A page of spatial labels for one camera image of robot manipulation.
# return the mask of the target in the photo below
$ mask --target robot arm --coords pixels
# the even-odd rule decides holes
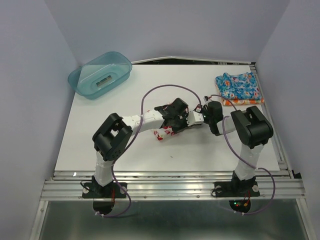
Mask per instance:
[[[248,107],[246,111],[236,110],[231,112],[231,117],[223,122],[223,109],[220,102],[212,101],[207,96],[203,106],[205,123],[209,124],[211,132],[220,136],[237,131],[241,140],[240,157],[251,166],[257,166],[257,162],[264,145],[274,134],[273,128],[261,111],[256,107]],[[255,169],[239,160],[234,170],[240,181],[250,180],[255,177]]]
[[[204,122],[203,115],[196,111],[189,112],[188,105],[180,98],[171,104],[155,107],[142,116],[120,117],[116,113],[111,114],[92,138],[97,158],[93,175],[93,182],[97,186],[95,189],[103,188],[113,181],[111,167],[125,152],[130,137],[139,129],[141,119],[143,124],[140,133],[166,126],[178,133]]]

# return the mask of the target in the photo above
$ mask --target blue plastic container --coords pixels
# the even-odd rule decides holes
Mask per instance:
[[[74,70],[68,82],[79,95],[96,99],[127,80],[131,70],[125,56],[110,51]]]

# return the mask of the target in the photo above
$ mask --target white tabletop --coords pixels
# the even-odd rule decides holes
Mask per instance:
[[[131,116],[140,113],[141,99],[151,88],[176,84],[190,88],[201,98],[217,94],[216,76],[250,72],[247,65],[134,65],[127,81],[96,100],[74,96],[56,171],[94,171],[96,153],[93,134],[111,113]],[[164,87],[145,99],[145,111],[183,99],[193,109],[196,97],[184,89]],[[238,106],[245,110],[248,105]],[[223,107],[229,115],[232,107]],[[236,132],[228,134],[230,143],[240,153],[241,142]],[[278,171],[278,158],[272,141],[262,150],[258,167]],[[187,129],[158,141],[151,131],[139,134],[134,144],[115,164],[116,171],[233,171],[238,159],[229,150],[223,136],[215,136],[209,126]]]

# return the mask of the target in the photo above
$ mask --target metal frame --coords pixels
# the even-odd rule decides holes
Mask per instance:
[[[212,201],[234,200],[211,196],[215,181],[230,181],[230,177],[200,175],[185,176],[128,176],[119,177],[119,181],[127,183],[127,191],[132,201]],[[252,199],[270,199],[273,193],[273,182],[270,177],[259,176],[257,182],[260,197]],[[305,188],[301,179],[290,179],[275,176],[275,199],[304,199]],[[41,194],[41,201],[92,201],[82,198],[83,188],[79,181],[46,181]],[[96,198],[95,201],[110,201],[110,198]],[[117,201],[128,201],[118,198]]]
[[[133,62],[133,64],[172,58],[218,62],[219,65],[227,64],[219,60],[175,56],[141,60]],[[254,64],[251,64],[251,62],[232,61],[228,61],[228,63],[235,65],[248,64],[257,79],[260,90],[262,89]],[[262,109],[273,125],[268,106],[264,104],[262,105]],[[275,150],[279,155],[278,164],[280,168],[279,171],[271,172],[276,181],[275,199],[296,199],[307,237],[311,240],[317,239],[306,204],[303,182],[301,179],[294,179],[291,166],[288,163],[277,131],[274,131],[273,139],[276,146]],[[213,182],[230,181],[232,171],[122,171],[115,174],[120,182],[128,183],[127,190],[132,201],[212,201],[221,199],[211,196],[212,189],[214,188]],[[79,184],[80,181],[90,180],[92,175],[93,171],[55,171],[52,179],[45,181],[30,236],[31,240],[39,239],[40,237],[49,201],[92,201],[92,199],[82,198],[83,189]],[[264,171],[256,171],[256,176],[261,194],[257,199],[270,199],[273,191],[273,183],[270,177]],[[117,199],[117,201],[127,201],[127,199]]]

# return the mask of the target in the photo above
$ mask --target light purple wall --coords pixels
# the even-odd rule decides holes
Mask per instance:
[[[75,58],[256,61],[289,0],[45,0]]]
[[[73,98],[73,57],[43,0],[0,7],[0,239],[29,239]]]
[[[291,0],[257,61],[275,127],[320,238],[320,1]]]

